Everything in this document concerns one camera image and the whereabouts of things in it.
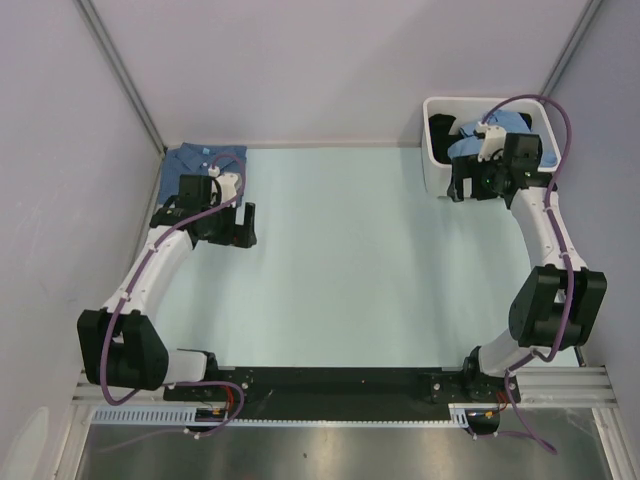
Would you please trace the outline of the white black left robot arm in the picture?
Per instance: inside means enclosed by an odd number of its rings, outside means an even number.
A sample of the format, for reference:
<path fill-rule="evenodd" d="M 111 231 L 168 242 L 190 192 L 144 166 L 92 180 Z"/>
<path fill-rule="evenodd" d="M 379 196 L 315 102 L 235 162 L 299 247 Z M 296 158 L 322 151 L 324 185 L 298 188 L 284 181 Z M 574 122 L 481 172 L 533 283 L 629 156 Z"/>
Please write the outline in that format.
<path fill-rule="evenodd" d="M 173 276 L 200 243 L 248 249 L 256 242 L 255 206 L 244 204 L 245 179 L 217 168 L 206 176 L 184 175 L 177 194 L 153 215 L 145 245 L 116 292 L 96 310 L 83 311 L 77 333 L 87 380 L 112 387 L 153 391 L 185 383 L 197 398 L 214 397 L 220 374 L 213 354 L 169 349 L 154 326 Z"/>

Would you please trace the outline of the light blue long sleeve shirt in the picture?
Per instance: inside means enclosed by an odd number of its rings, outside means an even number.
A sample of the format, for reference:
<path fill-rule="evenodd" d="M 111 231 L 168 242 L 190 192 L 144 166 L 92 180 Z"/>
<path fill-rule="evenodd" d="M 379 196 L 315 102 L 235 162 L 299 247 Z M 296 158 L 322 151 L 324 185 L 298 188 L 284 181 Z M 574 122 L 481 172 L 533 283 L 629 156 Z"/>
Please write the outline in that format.
<path fill-rule="evenodd" d="M 473 157 L 481 162 L 498 160 L 504 154 L 507 136 L 533 134 L 523 113 L 496 110 L 487 120 L 481 117 L 459 128 L 459 139 L 447 149 L 451 161 Z"/>

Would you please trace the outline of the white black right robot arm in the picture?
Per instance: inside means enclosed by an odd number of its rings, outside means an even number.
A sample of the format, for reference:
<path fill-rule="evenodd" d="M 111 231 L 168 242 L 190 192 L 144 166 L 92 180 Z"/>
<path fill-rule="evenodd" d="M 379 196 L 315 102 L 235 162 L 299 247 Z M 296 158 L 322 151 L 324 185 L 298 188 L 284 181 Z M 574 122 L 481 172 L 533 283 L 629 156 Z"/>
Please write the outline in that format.
<path fill-rule="evenodd" d="M 535 134 L 479 125 L 478 153 L 451 161 L 448 196 L 500 198 L 523 235 L 531 272 L 511 303 L 507 330 L 472 350 L 459 374 L 464 398 L 498 399 L 514 390 L 517 369 L 533 359 L 551 362 L 586 343 L 607 290 L 603 273 L 588 268 L 562 219 L 553 174 L 539 169 L 542 142 Z"/>

